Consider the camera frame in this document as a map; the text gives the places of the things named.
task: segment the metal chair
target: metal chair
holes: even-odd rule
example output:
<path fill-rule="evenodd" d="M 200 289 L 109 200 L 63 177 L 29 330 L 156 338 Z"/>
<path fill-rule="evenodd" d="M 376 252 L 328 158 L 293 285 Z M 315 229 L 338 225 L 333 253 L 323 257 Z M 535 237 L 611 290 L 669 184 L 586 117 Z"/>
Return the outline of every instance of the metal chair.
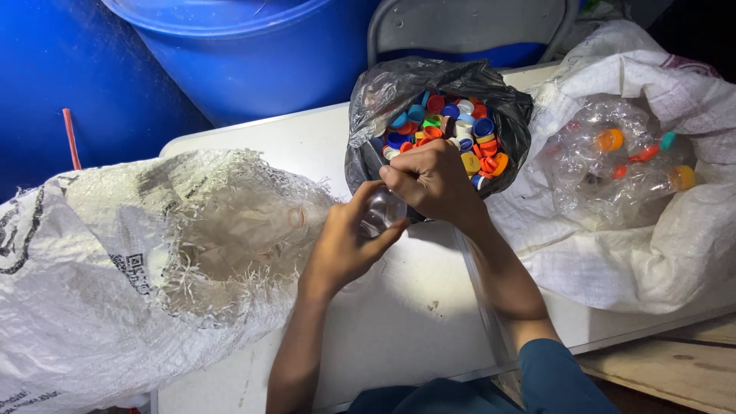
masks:
<path fill-rule="evenodd" d="M 472 53 L 513 43 L 548 45 L 549 62 L 579 0 L 383 0 L 368 27 L 368 67 L 398 49 Z"/>

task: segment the blue bottle cap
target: blue bottle cap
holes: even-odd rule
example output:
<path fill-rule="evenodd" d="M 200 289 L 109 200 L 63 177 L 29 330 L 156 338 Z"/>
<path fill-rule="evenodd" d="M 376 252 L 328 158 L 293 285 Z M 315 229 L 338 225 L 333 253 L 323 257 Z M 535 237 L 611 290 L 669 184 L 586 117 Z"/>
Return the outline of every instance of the blue bottle cap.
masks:
<path fill-rule="evenodd" d="M 460 150 L 461 151 L 468 151 L 471 148 L 473 148 L 473 139 L 468 138 L 467 136 L 463 138 L 457 138 L 457 140 L 460 142 Z"/>
<path fill-rule="evenodd" d="M 493 133 L 494 127 L 495 125 L 490 118 L 480 118 L 478 121 L 475 121 L 475 124 L 473 125 L 473 135 L 477 138 L 489 136 Z"/>
<path fill-rule="evenodd" d="M 396 133 L 396 132 L 390 133 L 386 137 L 386 144 L 389 147 L 393 148 L 394 150 L 400 149 L 401 148 L 401 144 L 403 144 L 404 142 L 407 142 L 407 141 L 409 141 L 409 137 L 408 136 L 401 135 L 401 134 Z"/>
<path fill-rule="evenodd" d="M 421 123 L 424 121 L 424 107 L 421 105 L 412 105 L 408 111 L 409 119 Z"/>
<path fill-rule="evenodd" d="M 391 123 L 391 129 L 397 130 L 401 128 L 408 120 L 409 117 L 406 115 L 406 112 L 402 112 L 401 115 Z"/>
<path fill-rule="evenodd" d="M 422 97 L 422 108 L 427 107 L 428 100 L 429 100 L 429 91 L 424 91 L 424 96 Z"/>
<path fill-rule="evenodd" d="M 468 124 L 475 124 L 475 118 L 473 118 L 469 113 L 461 113 L 458 116 L 458 121 L 465 121 Z"/>
<path fill-rule="evenodd" d="M 672 131 L 663 135 L 662 139 L 659 141 L 659 149 L 662 151 L 669 151 L 675 138 L 677 138 L 677 133 Z"/>
<path fill-rule="evenodd" d="M 445 107 L 439 112 L 442 116 L 449 116 L 450 118 L 457 119 L 458 116 L 460 116 L 460 109 L 458 109 L 458 105 L 455 104 L 447 104 Z"/>
<path fill-rule="evenodd" d="M 478 184 L 481 182 L 481 178 L 483 178 L 483 176 L 478 174 L 473 175 L 473 177 L 470 178 L 470 182 L 475 189 L 478 189 Z"/>

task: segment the blue plastic barrel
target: blue plastic barrel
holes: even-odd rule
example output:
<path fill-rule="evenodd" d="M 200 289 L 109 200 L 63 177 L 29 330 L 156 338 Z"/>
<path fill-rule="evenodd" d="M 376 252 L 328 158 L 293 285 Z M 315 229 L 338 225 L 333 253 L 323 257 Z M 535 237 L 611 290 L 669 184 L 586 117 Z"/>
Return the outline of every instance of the blue plastic barrel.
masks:
<path fill-rule="evenodd" d="M 217 126 L 346 102 L 379 0 L 103 0 Z"/>
<path fill-rule="evenodd" d="M 97 0 L 0 2 L 0 202 L 73 169 L 152 158 L 212 124 Z"/>

